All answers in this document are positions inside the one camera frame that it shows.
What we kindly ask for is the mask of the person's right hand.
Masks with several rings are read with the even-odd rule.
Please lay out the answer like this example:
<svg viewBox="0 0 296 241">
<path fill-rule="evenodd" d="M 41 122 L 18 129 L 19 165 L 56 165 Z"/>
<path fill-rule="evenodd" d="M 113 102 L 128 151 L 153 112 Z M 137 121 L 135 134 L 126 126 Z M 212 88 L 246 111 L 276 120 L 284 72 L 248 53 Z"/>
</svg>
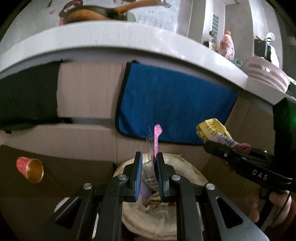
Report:
<svg viewBox="0 0 296 241">
<path fill-rule="evenodd" d="M 259 195 L 251 195 L 245 198 L 245 204 L 249 209 L 248 217 L 254 223 L 257 223 L 261 215 L 263 214 L 263 208 L 267 204 L 269 214 L 267 214 L 267 220 L 269 221 L 269 226 L 277 226 L 283 223 L 290 211 L 290 207 L 292 204 L 292 198 L 289 192 L 285 192 L 283 194 L 277 194 L 275 192 L 271 192 L 269 195 L 269 201 L 263 204 L 263 201 L 260 199 Z"/>
</svg>

